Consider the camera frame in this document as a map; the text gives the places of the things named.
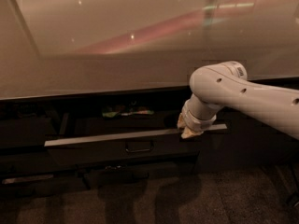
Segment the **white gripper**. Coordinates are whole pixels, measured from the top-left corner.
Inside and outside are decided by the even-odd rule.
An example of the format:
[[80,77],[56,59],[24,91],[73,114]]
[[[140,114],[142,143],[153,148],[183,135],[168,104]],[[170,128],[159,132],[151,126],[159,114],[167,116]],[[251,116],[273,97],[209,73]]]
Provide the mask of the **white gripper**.
[[194,138],[208,130],[216,120],[216,115],[210,119],[199,119],[194,116],[188,107],[188,103],[182,107],[181,115],[178,116],[177,127],[182,130],[182,139]]

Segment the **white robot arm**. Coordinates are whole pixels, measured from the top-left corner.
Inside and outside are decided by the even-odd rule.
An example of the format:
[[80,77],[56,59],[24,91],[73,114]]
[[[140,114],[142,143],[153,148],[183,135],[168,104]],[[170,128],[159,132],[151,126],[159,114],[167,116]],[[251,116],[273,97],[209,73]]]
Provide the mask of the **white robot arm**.
[[192,96],[178,117],[184,139],[208,130],[225,107],[299,139],[299,90],[249,82],[241,63],[225,62],[196,69],[190,77],[190,89]]

